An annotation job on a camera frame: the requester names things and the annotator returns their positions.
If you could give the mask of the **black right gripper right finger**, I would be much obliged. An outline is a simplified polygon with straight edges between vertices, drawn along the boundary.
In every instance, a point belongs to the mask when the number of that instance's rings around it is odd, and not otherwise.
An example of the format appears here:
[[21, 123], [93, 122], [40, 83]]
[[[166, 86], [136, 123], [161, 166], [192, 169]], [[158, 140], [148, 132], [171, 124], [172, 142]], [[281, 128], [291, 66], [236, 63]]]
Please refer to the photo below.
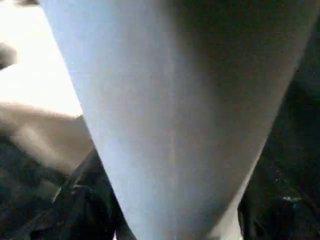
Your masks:
[[265, 150], [239, 208], [245, 240], [320, 238], [320, 150], [276, 157]]

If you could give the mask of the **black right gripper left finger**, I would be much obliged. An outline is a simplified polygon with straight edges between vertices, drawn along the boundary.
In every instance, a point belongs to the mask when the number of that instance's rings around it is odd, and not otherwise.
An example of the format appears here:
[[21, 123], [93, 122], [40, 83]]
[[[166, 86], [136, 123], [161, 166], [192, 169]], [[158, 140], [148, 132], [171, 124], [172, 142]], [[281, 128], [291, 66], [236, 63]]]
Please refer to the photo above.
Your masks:
[[26, 240], [128, 240], [130, 229], [97, 150], [76, 168]]

